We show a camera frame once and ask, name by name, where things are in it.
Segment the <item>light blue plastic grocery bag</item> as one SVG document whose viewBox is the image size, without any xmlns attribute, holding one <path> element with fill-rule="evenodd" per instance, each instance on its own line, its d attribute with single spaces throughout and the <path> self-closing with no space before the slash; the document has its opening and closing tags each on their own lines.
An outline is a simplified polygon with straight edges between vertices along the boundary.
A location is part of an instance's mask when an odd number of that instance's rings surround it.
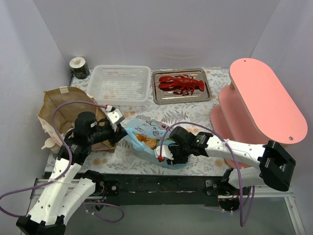
<svg viewBox="0 0 313 235">
<path fill-rule="evenodd" d="M 135 118 L 126 125 L 125 130 L 128 135 L 124 137 L 124 140 L 130 146 L 130 151 L 145 161 L 158 166 L 167 167 L 169 169 L 184 168 L 185 164 L 168 165 L 167 160 L 159 162 L 155 157 L 154 149 L 150 149 L 145 143 L 140 142 L 135 136 L 135 134 L 141 134 L 148 138 L 157 139 L 157 146 L 159 146 L 161 138 L 165 135 L 166 139 L 163 144 L 168 146 L 169 144 L 174 143 L 169 138 L 170 132 L 166 132 L 168 128 L 168 125 L 156 120 L 143 120 Z"/>
</svg>

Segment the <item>red toy lobster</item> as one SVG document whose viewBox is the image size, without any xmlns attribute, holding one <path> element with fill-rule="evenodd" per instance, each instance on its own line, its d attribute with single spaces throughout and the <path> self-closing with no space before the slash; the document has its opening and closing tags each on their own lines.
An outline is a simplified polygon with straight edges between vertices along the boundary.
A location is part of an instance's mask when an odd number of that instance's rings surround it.
<svg viewBox="0 0 313 235">
<path fill-rule="evenodd" d="M 154 83 L 162 91 L 173 92 L 173 94 L 186 96 L 193 95 L 195 90 L 204 91 L 205 84 L 202 80 L 196 80 L 193 76 L 183 74 L 176 76 L 161 76 Z"/>
</svg>

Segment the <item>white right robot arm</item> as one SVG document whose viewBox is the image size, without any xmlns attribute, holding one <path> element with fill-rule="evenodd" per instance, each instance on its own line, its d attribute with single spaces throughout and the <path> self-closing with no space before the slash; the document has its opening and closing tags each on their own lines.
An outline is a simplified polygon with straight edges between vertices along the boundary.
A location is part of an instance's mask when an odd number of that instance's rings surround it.
<svg viewBox="0 0 313 235">
<path fill-rule="evenodd" d="M 226 194 L 234 194 L 239 188 L 266 185 L 277 191 L 288 191 L 295 159 L 275 141 L 267 144 L 248 144 L 219 138 L 208 132 L 197 135 L 178 126 L 170 133 L 172 144 L 162 145 L 159 160 L 169 165 L 184 164 L 190 155 L 233 160 L 235 166 L 228 169 L 217 185 Z"/>
</svg>

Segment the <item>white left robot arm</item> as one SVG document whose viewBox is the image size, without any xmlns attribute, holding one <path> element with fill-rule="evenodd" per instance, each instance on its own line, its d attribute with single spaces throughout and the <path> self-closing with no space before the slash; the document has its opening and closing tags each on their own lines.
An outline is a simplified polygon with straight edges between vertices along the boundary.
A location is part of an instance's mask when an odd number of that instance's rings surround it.
<svg viewBox="0 0 313 235">
<path fill-rule="evenodd" d="M 67 190 L 94 144 L 109 141 L 115 145 L 127 135 L 121 126 L 123 120 L 118 109 L 108 112 L 101 120 L 96 120 L 93 112 L 78 115 L 74 127 L 65 135 L 48 185 L 29 213 L 18 218 L 17 227 L 24 234 L 62 235 L 70 217 L 87 197 L 105 195 L 109 187 L 104 177 L 92 170 L 83 174 L 71 192 Z"/>
</svg>

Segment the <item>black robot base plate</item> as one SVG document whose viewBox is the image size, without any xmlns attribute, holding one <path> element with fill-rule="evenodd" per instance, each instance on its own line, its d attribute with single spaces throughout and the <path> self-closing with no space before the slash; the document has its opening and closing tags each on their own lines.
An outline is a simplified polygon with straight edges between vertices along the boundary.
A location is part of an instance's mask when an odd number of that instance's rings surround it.
<svg viewBox="0 0 313 235">
<path fill-rule="evenodd" d="M 79 175 L 96 184 L 94 196 L 109 204 L 218 206 L 218 197 L 237 197 L 239 190 L 225 177 L 101 174 L 88 170 Z"/>
</svg>

